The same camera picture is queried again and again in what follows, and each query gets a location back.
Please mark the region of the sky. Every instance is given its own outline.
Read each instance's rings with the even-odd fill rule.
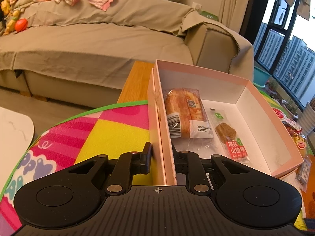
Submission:
[[[268,1],[264,18],[262,20],[263,23],[268,23],[274,3],[275,0]],[[289,26],[292,11],[293,6],[290,8],[290,13],[285,25],[285,29],[287,29]],[[310,21],[307,21],[306,19],[297,15],[290,39],[292,39],[292,37],[295,35],[296,37],[302,39],[309,48],[315,51],[315,19],[313,19],[312,16],[315,16],[315,0],[311,0]]]

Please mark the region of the screw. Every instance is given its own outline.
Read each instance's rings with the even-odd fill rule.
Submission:
[[[107,190],[111,193],[117,193],[122,190],[122,187],[118,184],[112,184],[109,187],[107,187]]]
[[[194,189],[197,192],[204,193],[209,190],[209,187],[204,184],[197,184]]]

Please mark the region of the sofa cushion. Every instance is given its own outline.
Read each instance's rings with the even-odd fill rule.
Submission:
[[[41,26],[0,39],[0,70],[29,70],[116,89],[123,88],[135,60],[192,64],[183,39],[145,27]]]

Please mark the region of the pink box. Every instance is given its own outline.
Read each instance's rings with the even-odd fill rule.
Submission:
[[[180,177],[176,178],[162,92],[172,88],[198,89],[206,112],[208,108],[223,109],[242,139],[249,166],[254,169],[280,178],[303,162],[286,128],[249,80],[207,68],[157,60],[148,87],[154,184],[182,183]],[[217,150],[196,151],[201,158],[209,159],[214,153],[225,155],[214,130],[213,133]]]

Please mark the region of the red label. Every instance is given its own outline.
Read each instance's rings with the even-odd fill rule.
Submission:
[[[278,115],[279,119],[283,119],[285,117],[285,114],[283,111],[277,109],[277,108],[273,108],[273,110],[275,111],[275,113]]]
[[[297,147],[300,149],[304,149],[306,147],[306,144],[304,142],[298,142]]]
[[[247,156],[245,147],[240,146],[236,141],[226,142],[226,147],[229,150],[232,159],[244,158]]]

